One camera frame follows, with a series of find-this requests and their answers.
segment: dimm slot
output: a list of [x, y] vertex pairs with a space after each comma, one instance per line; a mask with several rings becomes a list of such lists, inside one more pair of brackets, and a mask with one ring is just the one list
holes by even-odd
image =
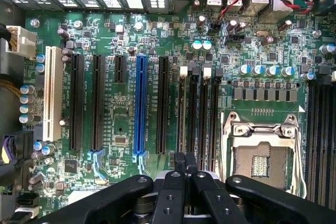
[[159, 91], [157, 95], [156, 153], [166, 152], [168, 123], [169, 59], [159, 58]]
[[177, 152], [185, 152], [185, 105], [186, 105], [186, 77], [180, 77], [178, 85], [178, 113], [177, 113]]
[[217, 146], [217, 121], [218, 121], [218, 94], [221, 77], [214, 77], [211, 88], [211, 110], [210, 110], [210, 132], [209, 132], [209, 170], [215, 171], [216, 165], [216, 146]]
[[202, 78], [200, 84], [200, 95], [199, 95], [199, 107], [200, 107], [200, 117], [198, 125], [198, 169], [206, 170], [206, 134], [207, 134], [207, 103], [208, 103], [208, 83], [209, 80]]
[[84, 57], [71, 57], [69, 149], [82, 147], [84, 99]]
[[133, 155], [137, 156], [144, 153], [148, 58], [139, 55], [136, 60]]
[[92, 72], [92, 110], [90, 150], [99, 151], [103, 145], [105, 90], [105, 59], [101, 55], [93, 56]]

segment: pci express slot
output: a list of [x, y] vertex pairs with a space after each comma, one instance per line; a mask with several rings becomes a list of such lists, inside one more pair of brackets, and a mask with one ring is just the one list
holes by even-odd
[[158, 116], [156, 124], [156, 153], [166, 152], [168, 123], [169, 59], [159, 58], [159, 91], [157, 95]]
[[210, 110], [210, 132], [209, 132], [209, 170], [215, 171], [216, 146], [217, 146], [217, 121], [218, 121], [218, 95], [219, 85], [222, 80], [223, 70], [216, 69], [216, 76], [213, 78], [211, 86], [211, 110]]
[[208, 103], [208, 83], [209, 80], [201, 78], [201, 84], [199, 85], [199, 107], [200, 107], [200, 117], [198, 124], [198, 169], [206, 170], [205, 158], [206, 158], [206, 134], [207, 134], [207, 103]]
[[145, 55], [139, 55], [136, 60], [133, 140], [133, 155], [135, 156], [144, 153], [148, 58]]
[[71, 57], [70, 80], [70, 128], [69, 149], [79, 151], [82, 147], [84, 99], [84, 57]]
[[196, 105], [197, 105], [197, 84], [199, 70], [194, 68], [189, 81], [189, 104], [188, 104], [188, 137], [187, 137], [187, 152], [194, 153], [195, 150], [195, 127], [196, 127]]
[[101, 55], [94, 55], [91, 101], [91, 151], [99, 151], [102, 149], [103, 146], [104, 90], [105, 59]]

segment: black pcie slot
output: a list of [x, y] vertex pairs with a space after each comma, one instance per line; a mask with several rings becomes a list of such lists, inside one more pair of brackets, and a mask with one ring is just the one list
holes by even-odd
[[205, 157], [206, 157], [206, 134], [207, 134], [207, 123], [206, 123], [206, 111], [208, 103], [208, 83], [209, 80], [202, 78], [201, 84], [199, 86], [199, 107], [200, 107], [200, 117], [198, 125], [198, 169], [206, 170], [205, 167]]
[[185, 152], [185, 83], [186, 77], [180, 77], [177, 109], [177, 152]]
[[156, 153], [166, 152], [168, 123], [169, 59], [159, 58], [159, 91], [157, 95]]
[[209, 170], [215, 171], [216, 146], [217, 146], [217, 121], [218, 121], [218, 93], [221, 77], [214, 77], [211, 87], [211, 110], [210, 110], [210, 132], [209, 132]]
[[84, 57], [82, 55], [71, 57], [70, 77], [69, 149], [79, 151], [83, 138]]
[[101, 55], [93, 56], [92, 72], [92, 111], [90, 150], [99, 151], [103, 144], [105, 90], [105, 59]]
[[195, 150], [197, 83], [198, 83], [198, 75], [192, 75], [190, 77], [189, 82], [188, 137], [187, 137], [187, 152], [191, 153], [194, 153]]

